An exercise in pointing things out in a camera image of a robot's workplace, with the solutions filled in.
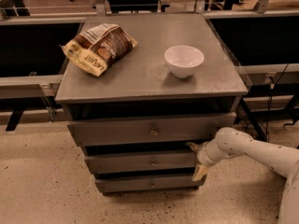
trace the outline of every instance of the white bowl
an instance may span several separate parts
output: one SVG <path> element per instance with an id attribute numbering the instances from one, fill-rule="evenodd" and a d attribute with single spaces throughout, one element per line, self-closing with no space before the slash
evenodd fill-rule
<path id="1" fill-rule="evenodd" d="M 202 51 L 185 45 L 171 47 L 164 57 L 171 73 L 180 78 L 193 75 L 205 59 Z"/>

